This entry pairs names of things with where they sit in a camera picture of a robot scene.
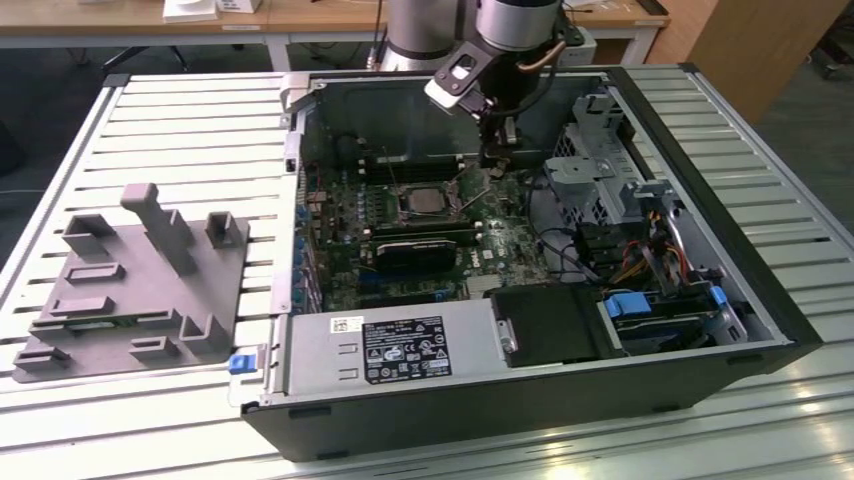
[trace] motherboard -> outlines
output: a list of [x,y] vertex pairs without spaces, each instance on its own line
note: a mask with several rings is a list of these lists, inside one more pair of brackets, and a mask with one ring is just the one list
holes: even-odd
[[530,181],[525,171],[484,169],[463,157],[310,167],[323,310],[482,298],[549,281],[525,214]]

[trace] white box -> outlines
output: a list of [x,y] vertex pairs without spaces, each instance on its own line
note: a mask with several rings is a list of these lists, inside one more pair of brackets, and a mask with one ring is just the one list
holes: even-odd
[[217,20],[215,0],[166,0],[163,4],[163,22],[202,22]]
[[262,0],[217,0],[221,12],[255,13]]

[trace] wooden table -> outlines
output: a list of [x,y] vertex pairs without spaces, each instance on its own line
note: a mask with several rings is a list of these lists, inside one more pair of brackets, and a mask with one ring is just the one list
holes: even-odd
[[[577,13],[576,21],[594,37],[628,43],[625,52],[609,53],[604,61],[644,63],[670,19],[649,15],[636,0],[584,8],[594,12]],[[78,0],[0,0],[0,48],[259,43],[267,45],[274,70],[290,71],[287,45],[371,40],[377,0],[265,0],[254,14],[221,13],[219,20],[193,23],[165,24],[162,14],[163,0],[94,5]],[[613,50],[605,43],[604,51]]]

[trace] blue latch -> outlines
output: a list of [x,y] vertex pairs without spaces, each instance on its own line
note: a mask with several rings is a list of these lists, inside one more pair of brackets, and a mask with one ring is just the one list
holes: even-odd
[[255,357],[255,355],[233,355],[229,359],[229,373],[239,375],[257,372]]
[[724,292],[724,289],[721,287],[712,287],[709,293],[712,293],[712,298],[716,300],[716,303],[720,307],[726,305],[726,302],[729,300],[726,299],[726,293]]
[[617,293],[612,295],[612,298],[605,301],[605,309],[612,318],[622,315],[650,313],[653,311],[646,295],[641,292]]

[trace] floor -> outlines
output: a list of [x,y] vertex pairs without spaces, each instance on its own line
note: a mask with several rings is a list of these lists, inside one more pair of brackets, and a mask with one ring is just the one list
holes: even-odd
[[[361,68],[367,45],[305,47],[293,51],[297,69]],[[63,160],[103,75],[101,64],[118,49],[94,49],[78,66],[70,52],[0,50],[0,121],[27,152],[26,165],[0,177],[0,265],[15,247],[40,199],[40,191]],[[247,45],[182,47],[193,72],[270,70],[267,50]],[[115,72],[169,74],[181,67],[167,48],[153,48]],[[758,131],[849,230],[854,231],[854,80],[825,81],[804,65],[788,90],[758,125]]]

